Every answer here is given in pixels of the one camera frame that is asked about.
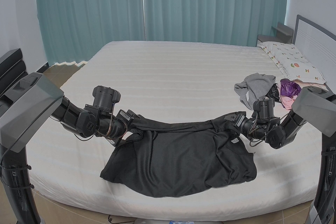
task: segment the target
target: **tile floor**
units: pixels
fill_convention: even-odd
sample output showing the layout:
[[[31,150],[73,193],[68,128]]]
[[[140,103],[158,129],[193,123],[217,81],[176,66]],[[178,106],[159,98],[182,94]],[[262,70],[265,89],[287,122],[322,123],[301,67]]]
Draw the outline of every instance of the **tile floor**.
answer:
[[[61,87],[81,66],[76,65],[54,65],[44,72],[56,86]],[[39,214],[44,218],[46,224],[109,224],[120,222],[134,222],[135,218],[110,216],[73,206],[61,204],[41,195],[33,190],[34,199]],[[252,218],[245,218],[233,221],[225,221],[224,224],[303,224],[306,220],[311,202],[268,213]],[[0,184],[0,224],[15,224],[16,218],[7,200],[4,188]]]

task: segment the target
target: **pillowcase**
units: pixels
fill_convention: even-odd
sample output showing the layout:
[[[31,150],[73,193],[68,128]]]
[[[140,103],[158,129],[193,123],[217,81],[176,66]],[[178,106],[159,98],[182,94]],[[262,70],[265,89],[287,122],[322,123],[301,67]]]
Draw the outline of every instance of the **pillowcase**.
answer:
[[[268,41],[257,46],[268,54],[285,78],[309,83],[326,83],[321,72],[306,60],[295,45]]]

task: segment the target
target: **pile of clothes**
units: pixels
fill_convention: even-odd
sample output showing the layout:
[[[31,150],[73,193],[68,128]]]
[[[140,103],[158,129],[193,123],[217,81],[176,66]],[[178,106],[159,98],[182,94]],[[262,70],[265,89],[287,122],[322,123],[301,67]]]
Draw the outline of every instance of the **pile of clothes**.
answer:
[[[240,96],[240,101],[250,110],[253,110],[253,103],[262,96],[273,98],[285,109],[291,110],[301,87],[289,79],[281,79],[280,83],[276,84],[274,75],[255,73],[248,75],[241,83],[235,84],[234,91]]]

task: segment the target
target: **white bed sheet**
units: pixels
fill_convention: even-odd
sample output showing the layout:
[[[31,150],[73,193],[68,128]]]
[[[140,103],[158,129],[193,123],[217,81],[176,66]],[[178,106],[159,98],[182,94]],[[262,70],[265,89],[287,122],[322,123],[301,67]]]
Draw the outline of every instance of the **white bed sheet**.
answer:
[[[121,41],[105,45],[61,88],[79,107],[92,104],[97,85],[121,93],[115,106],[168,123],[205,121],[246,111],[233,90],[252,73],[283,78],[260,48],[203,43]],[[276,104],[275,115],[286,110]],[[99,177],[113,146],[103,138],[81,142],[48,119],[27,145],[32,184],[41,194],[92,211],[160,220],[224,221],[274,212],[312,200],[321,154],[321,134],[306,124],[291,144],[255,152],[257,178],[190,196],[152,198]]]

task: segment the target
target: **purple satin cloth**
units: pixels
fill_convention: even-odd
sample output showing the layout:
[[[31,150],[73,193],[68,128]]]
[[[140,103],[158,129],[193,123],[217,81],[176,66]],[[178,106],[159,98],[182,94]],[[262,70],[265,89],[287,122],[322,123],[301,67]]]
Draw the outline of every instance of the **purple satin cloth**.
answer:
[[[282,96],[288,96],[292,98],[293,96],[299,95],[301,87],[294,81],[291,81],[289,79],[281,79],[280,83],[280,94]]]

